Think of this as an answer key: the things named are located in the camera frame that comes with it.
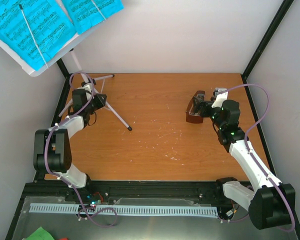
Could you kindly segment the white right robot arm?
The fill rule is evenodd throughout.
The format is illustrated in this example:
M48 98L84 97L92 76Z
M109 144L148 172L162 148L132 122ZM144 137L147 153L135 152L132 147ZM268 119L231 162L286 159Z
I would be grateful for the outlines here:
M237 180L222 179L223 195L248 212L252 224L259 230L290 225L296 226L294 207L296 192L291 184L283 184L255 152L246 133L239 126L240 104L219 94L214 100L205 100L203 93L192 97L189 115L209 118L218 141L239 163L252 188Z

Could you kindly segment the brown wooden metronome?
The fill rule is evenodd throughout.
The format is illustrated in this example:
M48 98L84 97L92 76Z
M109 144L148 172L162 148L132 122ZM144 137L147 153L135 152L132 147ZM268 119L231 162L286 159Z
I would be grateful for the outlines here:
M187 123L191 124L202 124L203 118L200 116L197 110L197 106L205 99L205 91L198 90L189 101L186 111L185 120Z

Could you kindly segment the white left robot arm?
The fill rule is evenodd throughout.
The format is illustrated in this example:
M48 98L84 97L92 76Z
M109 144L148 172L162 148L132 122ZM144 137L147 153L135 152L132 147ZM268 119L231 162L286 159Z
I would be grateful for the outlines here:
M107 96L83 87L72 91L72 104L60 123L40 129L34 136L33 166L38 172L63 180L82 201L93 198L94 188L87 184L89 176L72 163L70 138L89 125L90 116L106 105Z

